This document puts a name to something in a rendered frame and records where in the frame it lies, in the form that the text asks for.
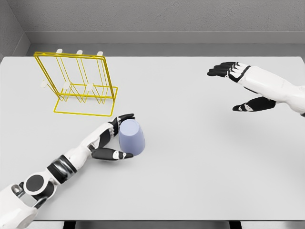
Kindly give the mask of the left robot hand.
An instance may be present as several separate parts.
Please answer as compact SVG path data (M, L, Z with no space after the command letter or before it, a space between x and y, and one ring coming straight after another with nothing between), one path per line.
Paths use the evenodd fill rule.
M99 126L87 136L81 144L89 149L92 158L95 159L117 161L132 158L132 153L124 153L119 150L105 148L105 146L119 133L122 122L129 119L134 120L134 114L123 114L115 117L112 121Z

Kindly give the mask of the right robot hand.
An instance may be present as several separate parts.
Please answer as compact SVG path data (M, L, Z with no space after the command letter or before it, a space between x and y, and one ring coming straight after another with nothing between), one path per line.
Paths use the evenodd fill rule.
M234 106L233 111L237 112L258 112L274 108L279 99L280 86L283 83L283 79L276 74L240 62L223 62L210 69L207 75L229 78L247 90L261 95L261 97Z

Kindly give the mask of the lavender plastic cup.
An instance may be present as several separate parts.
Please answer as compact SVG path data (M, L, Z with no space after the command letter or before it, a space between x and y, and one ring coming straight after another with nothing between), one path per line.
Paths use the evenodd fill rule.
M125 153L139 155L145 149L145 138L141 126L134 119L127 119L120 125L120 148Z

